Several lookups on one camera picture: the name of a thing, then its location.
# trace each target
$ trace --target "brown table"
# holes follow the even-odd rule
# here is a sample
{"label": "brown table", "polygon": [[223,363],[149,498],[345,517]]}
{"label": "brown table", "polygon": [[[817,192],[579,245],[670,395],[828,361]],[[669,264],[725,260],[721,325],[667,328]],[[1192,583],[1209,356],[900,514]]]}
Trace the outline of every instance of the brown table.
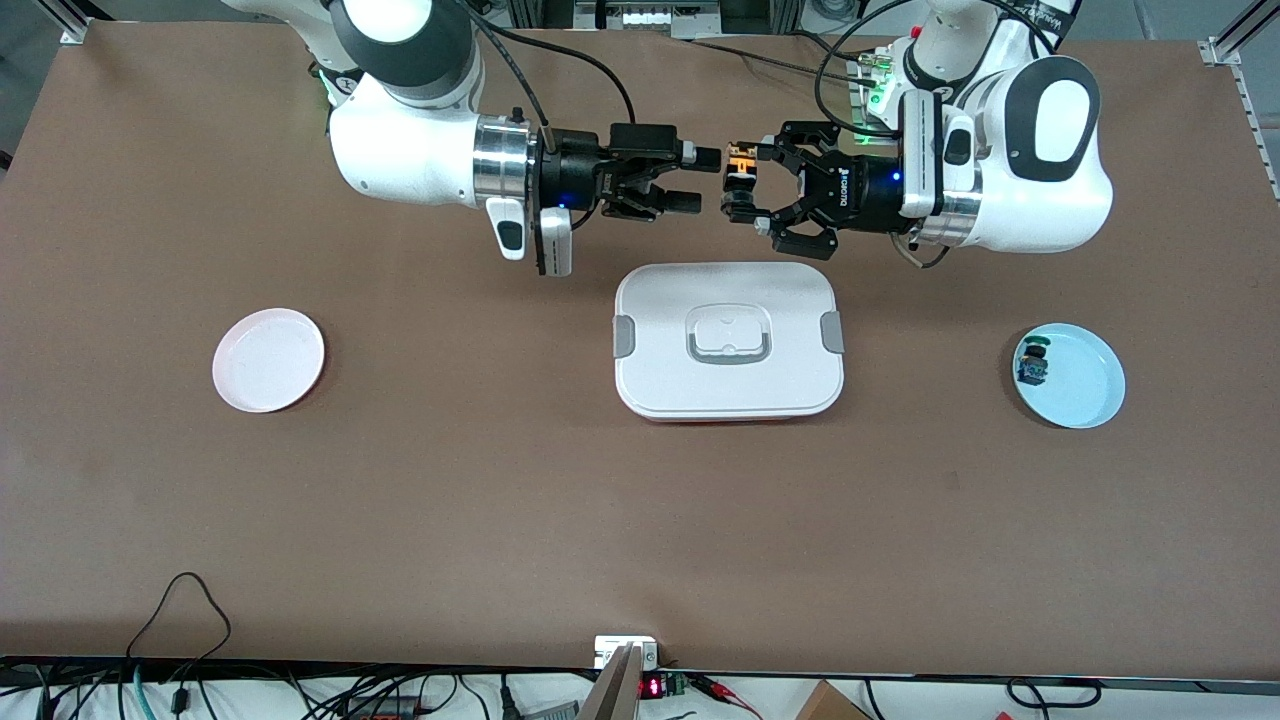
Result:
{"label": "brown table", "polygon": [[[815,115],[788,70],[554,38],[703,145]],[[820,265],[840,401],[675,427],[614,395],[612,297],[646,263],[778,259],[714,211],[718,177],[666,183],[704,214],[595,219],[572,278],[538,278],[480,213],[347,188],[288,28],[96,23],[0,186],[0,651],[119,653],[192,569],[236,623],[224,656],[581,665],[645,632],[686,667],[1280,679],[1275,202],[1226,69],[1070,50],[1103,88],[1096,240],[922,273],[850,234]],[[557,124],[620,117],[596,73],[513,51]],[[251,416],[209,363],[269,306],[332,352],[305,402]],[[1124,359],[1110,424],[1012,400],[1012,342],[1051,320]],[[186,587],[140,651],[216,634]]]}

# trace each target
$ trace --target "container lid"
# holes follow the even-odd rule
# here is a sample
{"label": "container lid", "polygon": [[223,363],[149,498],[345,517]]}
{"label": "container lid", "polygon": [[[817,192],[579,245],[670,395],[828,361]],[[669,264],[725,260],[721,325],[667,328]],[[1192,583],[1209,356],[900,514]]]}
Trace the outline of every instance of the container lid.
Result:
{"label": "container lid", "polygon": [[812,415],[844,387],[836,295],[800,263],[646,265],[614,302],[618,395],[654,420]]}

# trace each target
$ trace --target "white plate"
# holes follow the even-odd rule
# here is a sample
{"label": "white plate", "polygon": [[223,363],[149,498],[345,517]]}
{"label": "white plate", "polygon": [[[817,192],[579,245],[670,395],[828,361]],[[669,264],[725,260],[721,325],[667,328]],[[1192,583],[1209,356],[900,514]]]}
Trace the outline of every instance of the white plate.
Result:
{"label": "white plate", "polygon": [[259,310],[232,325],[214,351],[214,387],[246,413],[274,413],[311,389],[324,368],[320,328],[297,310]]}

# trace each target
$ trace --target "wire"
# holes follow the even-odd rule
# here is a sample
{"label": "wire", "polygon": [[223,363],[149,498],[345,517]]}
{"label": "wire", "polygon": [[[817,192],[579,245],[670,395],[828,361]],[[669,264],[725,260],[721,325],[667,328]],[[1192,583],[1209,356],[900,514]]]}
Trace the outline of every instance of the wire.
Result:
{"label": "wire", "polygon": [[[902,5],[906,5],[908,3],[911,3],[911,1],[914,1],[914,0],[892,0],[891,3],[886,3],[886,4],[881,5],[879,8],[876,8],[870,13],[867,13],[859,20],[856,20],[851,26],[849,26],[849,29],[846,29],[840,36],[840,38],[836,40],[836,42],[831,46],[831,50],[828,50],[827,54],[823,55],[822,61],[818,63],[817,73],[819,73],[819,74],[817,74],[814,77],[813,99],[814,99],[814,102],[818,105],[818,110],[820,110],[822,114],[826,115],[826,118],[828,120],[831,120],[836,127],[847,129],[850,132],[855,132],[858,135],[864,135],[864,136],[868,136],[868,137],[897,137],[899,136],[897,131],[873,128],[873,127],[868,127],[868,126],[855,126],[855,124],[850,123],[849,120],[845,120],[844,118],[840,118],[835,113],[832,113],[831,109],[827,108],[827,104],[822,99],[822,78],[823,78],[822,73],[826,73],[827,65],[829,65],[831,61],[836,58],[836,54],[840,53],[840,47],[844,46],[844,44],[855,32],[858,32],[859,29],[861,29],[867,23],[869,23],[870,20],[878,18],[879,15],[883,15],[884,13],[887,13],[887,12],[895,9],[895,8],[901,8]],[[1046,36],[1044,31],[1042,31],[1039,27],[1036,26],[1036,23],[1032,22],[1032,19],[1027,15],[1027,13],[1024,13],[1023,10],[1019,10],[1019,9],[1014,8],[1009,3],[1005,3],[1005,0],[982,0],[982,1],[986,3],[987,5],[991,5],[993,8],[1004,10],[1010,17],[1018,19],[1020,23],[1023,23],[1024,26],[1027,26],[1027,28],[1030,31],[1030,33],[1034,36],[1036,40],[1039,40],[1044,45],[1044,47],[1048,49],[1050,54],[1053,53],[1053,44],[1050,42],[1048,36]]]}
{"label": "wire", "polygon": [[950,245],[943,245],[942,250],[938,250],[938,254],[933,256],[933,260],[929,260],[928,263],[924,263],[923,265],[920,265],[920,269],[922,270],[928,270],[929,268],[937,266],[937,264],[941,263],[942,259],[947,256],[947,252],[951,252],[951,246]]}
{"label": "wire", "polygon": [[[737,55],[740,58],[746,58],[749,60],[759,60],[762,63],[768,63],[771,65],[777,65],[780,68],[786,68],[788,70],[796,70],[799,73],[805,73],[805,74],[809,74],[809,76],[818,74],[818,70],[815,70],[813,68],[806,68],[804,65],[797,65],[795,63],[787,63],[785,60],[778,60],[777,58],[769,58],[769,56],[765,56],[765,55],[758,55],[755,53],[749,53],[746,50],[739,50],[737,47],[726,47],[723,45],[716,45],[716,44],[712,44],[712,42],[703,42],[700,40],[690,40],[687,42],[690,45],[696,45],[699,47],[708,47],[710,50],[719,50],[721,53],[730,53],[731,55]],[[873,81],[870,78],[855,78],[855,77],[850,77],[850,76],[845,76],[845,74],[840,74],[840,73],[826,73],[826,72],[822,73],[822,77],[826,77],[826,78],[829,78],[829,79],[838,79],[841,82],[851,82],[851,83],[855,83],[855,85],[861,85],[863,87],[876,87],[876,81]]]}
{"label": "wire", "polygon": [[173,591],[173,587],[175,584],[178,584],[178,580],[180,580],[183,578],[191,578],[191,579],[196,580],[196,583],[200,584],[200,591],[205,593],[205,601],[209,602],[209,606],[212,607],[214,612],[216,612],[218,616],[223,620],[223,629],[224,629],[224,632],[223,632],[223,639],[218,641],[218,644],[215,644],[214,647],[206,650],[204,652],[204,655],[201,655],[200,657],[197,657],[193,662],[200,662],[201,660],[204,660],[204,659],[209,657],[210,655],[218,652],[219,650],[221,650],[221,647],[224,644],[227,644],[227,641],[232,639],[232,620],[230,620],[230,618],[227,616],[227,612],[223,611],[223,607],[220,605],[218,605],[218,601],[214,600],[214,594],[211,592],[209,592],[209,585],[205,584],[205,579],[201,578],[198,574],[192,573],[191,570],[186,570],[186,571],[178,573],[177,575],[173,577],[172,580],[169,580],[169,585],[165,587],[164,594],[160,596],[160,603],[156,605],[156,609],[154,611],[151,611],[151,618],[147,618],[147,621],[142,624],[142,628],[138,629],[138,632],[133,635],[133,639],[131,639],[129,644],[124,648],[124,660],[125,661],[131,661],[131,660],[134,659],[133,657],[133,646],[137,644],[138,639],[142,638],[142,635],[147,630],[151,629],[151,624],[156,621],[156,618],[160,615],[160,610],[164,609],[164,603],[169,600],[169,593]]}
{"label": "wire", "polygon": [[[1018,697],[1018,693],[1014,692],[1014,685],[1023,685],[1027,689],[1032,691],[1032,694],[1036,696],[1036,701],[1027,702],[1025,700]],[[1082,700],[1080,702],[1044,702],[1044,696],[1041,694],[1039,688],[1033,685],[1030,680],[1028,680],[1027,678],[1010,678],[1009,682],[1005,683],[1005,693],[1009,694],[1009,700],[1016,702],[1018,705],[1028,710],[1039,710],[1044,720],[1051,720],[1048,716],[1050,708],[1083,710],[1085,707],[1093,707],[1094,705],[1097,705],[1098,701],[1102,700],[1102,683],[1094,680],[1093,684],[1089,687],[1093,688],[1093,697]]]}
{"label": "wire", "polygon": [[133,666],[133,694],[138,698],[138,707],[142,708],[142,715],[147,720],[156,720],[156,714],[151,711],[151,703],[147,702],[147,696],[142,692],[142,665]]}
{"label": "wire", "polygon": [[311,708],[315,707],[315,698],[307,694],[307,691],[302,689],[302,683],[300,683],[298,679],[293,676],[293,670],[291,667],[285,666],[284,671],[289,674],[289,684],[293,685],[294,691],[297,691],[298,697],[302,698],[303,707],[306,707],[307,711],[310,712]]}
{"label": "wire", "polygon": [[211,720],[218,720],[218,714],[214,712],[214,703],[209,702],[209,693],[205,691],[205,679],[196,676],[196,684],[200,685],[200,697],[205,701],[205,710],[209,711],[209,717]]}
{"label": "wire", "polygon": [[422,684],[417,688],[417,706],[413,708],[413,715],[430,715],[436,710],[444,707],[445,705],[449,705],[449,701],[453,700],[453,696],[458,694],[458,676],[453,675],[453,689],[449,691],[449,697],[444,698],[444,701],[440,702],[440,705],[436,705],[435,707],[422,707],[422,691],[426,689],[426,682],[430,679],[431,675],[426,675],[425,678],[422,678]]}
{"label": "wire", "polygon": [[[831,44],[827,42],[826,40],[823,40],[822,36],[818,35],[817,32],[810,32],[808,29],[797,27],[794,31],[791,31],[788,35],[795,35],[796,37],[809,38],[809,40],[814,41],[814,44],[817,44],[818,47],[822,47],[823,50],[831,51]],[[836,53],[836,59],[837,60],[845,60],[846,63],[851,63],[851,61],[856,61],[859,55],[863,55],[864,53],[873,53],[874,50],[876,50],[874,47],[868,47],[867,50],[855,50],[852,53]]]}
{"label": "wire", "polygon": [[521,45],[527,45],[530,47],[538,47],[541,50],[549,50],[552,53],[559,53],[561,55],[567,55],[570,58],[582,60],[584,63],[600,70],[602,73],[604,73],[605,77],[609,78],[609,82],[613,83],[613,87],[618,88],[618,95],[622,96],[622,104],[626,105],[627,108],[627,122],[632,124],[636,122],[636,109],[635,105],[631,104],[631,95],[627,92],[626,86],[623,86],[622,81],[618,79],[618,76],[614,74],[613,70],[609,69],[609,67],[602,63],[600,60],[596,60],[595,58],[588,55],[586,53],[582,53],[581,50],[573,50],[572,47],[564,47],[563,45],[547,42],[545,40],[535,40],[532,37],[526,37],[524,35],[516,35],[515,32],[511,32],[509,29],[500,26],[495,26],[493,23],[489,23],[489,26],[493,28],[494,32],[497,32],[498,35],[506,37],[512,42],[518,42]]}
{"label": "wire", "polygon": [[748,705],[742,698],[737,696],[730,698],[728,703],[732,705],[733,707],[741,707],[742,710],[750,712],[751,715],[755,715],[755,720],[764,720],[764,717],[762,717],[760,714],[756,712],[754,707]]}
{"label": "wire", "polygon": [[548,150],[554,151],[556,141],[552,138],[552,133],[549,132],[550,123],[547,122],[547,113],[543,111],[543,104],[538,101],[538,94],[534,92],[532,86],[529,85],[529,78],[525,77],[525,73],[524,70],[520,69],[520,65],[516,63],[516,59],[512,58],[511,53],[507,51],[507,46],[503,45],[500,40],[498,40],[497,35],[494,35],[494,28],[497,26],[494,26],[493,23],[486,20],[484,15],[477,13],[476,9],[472,8],[470,3],[467,3],[467,0],[453,0],[453,1],[457,3],[460,8],[466,10],[467,15],[471,17],[471,22],[475,23],[476,27],[480,28],[480,32],[483,32],[484,36],[489,38],[489,44],[493,45],[493,49],[498,51],[498,55],[502,55],[502,60],[507,63],[508,68],[511,68],[511,74],[516,76],[516,82],[520,83],[520,88],[525,91],[525,97],[529,99],[529,104],[534,108],[534,114],[538,117],[538,124],[543,131],[543,137],[547,138]]}
{"label": "wire", "polygon": [[872,689],[870,679],[863,678],[863,684],[867,685],[867,702],[870,703],[876,720],[884,720],[884,714],[879,711],[879,703],[876,702],[876,691]]}
{"label": "wire", "polygon": [[579,219],[573,220],[573,223],[572,223],[572,224],[570,224],[570,229],[575,229],[575,231],[576,231],[577,228],[580,228],[580,227],[585,225],[585,224],[586,224],[586,222],[591,219],[591,215],[594,215],[594,214],[595,214],[595,208],[596,208],[596,205],[591,205],[591,209],[590,209],[590,210],[588,210],[588,211],[586,211],[586,214],[584,214],[584,215],[582,215],[581,218],[579,218]]}
{"label": "wire", "polygon": [[488,705],[485,703],[484,698],[483,698],[483,697],[480,697],[480,693],[477,693],[477,692],[475,692],[474,689],[471,689],[471,685],[468,685],[468,684],[467,684],[467,679],[466,679],[466,678],[463,678],[463,676],[461,676],[461,675],[454,675],[454,676],[456,676],[456,678],[458,678],[458,684],[461,684],[461,685],[462,685],[462,689],[465,689],[465,691],[467,691],[468,693],[471,693],[471,694],[476,696],[476,700],[479,700],[479,701],[480,701],[480,710],[483,710],[483,711],[484,711],[484,720],[492,720],[492,719],[489,717],[489,706],[488,706]]}
{"label": "wire", "polygon": [[40,669],[40,665],[32,665],[36,669],[36,675],[40,678],[40,696],[36,698],[36,720],[44,720],[45,706],[49,705],[49,679],[45,678],[45,671]]}

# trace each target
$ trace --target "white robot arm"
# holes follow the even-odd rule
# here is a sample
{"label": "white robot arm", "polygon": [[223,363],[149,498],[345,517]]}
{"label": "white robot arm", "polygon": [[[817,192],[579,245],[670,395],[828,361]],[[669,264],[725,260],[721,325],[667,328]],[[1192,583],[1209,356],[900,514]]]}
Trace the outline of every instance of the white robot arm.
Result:
{"label": "white robot arm", "polygon": [[719,151],[672,126],[617,123],[594,133],[534,128],[520,108],[483,115],[484,61],[463,0],[224,0],[285,20],[307,44],[334,105],[338,169],[370,197],[484,208],[508,260],[532,246],[540,274],[572,270],[570,210],[653,222],[698,213],[701,197],[659,174],[717,172]]}
{"label": "white robot arm", "polygon": [[[1112,188],[1098,159],[1093,74],[992,4],[929,5],[915,37],[859,61],[876,83],[868,114],[900,137],[896,161],[840,152],[835,124],[787,123],[763,143],[730,147],[722,209],[731,220],[817,259],[835,251],[837,229],[888,233],[904,254],[908,243],[1060,252],[1098,232]],[[1029,9],[1056,47],[1078,0],[1012,5]],[[776,213],[755,208],[756,160],[797,174],[800,200]],[[805,220],[823,232],[791,229]]]}

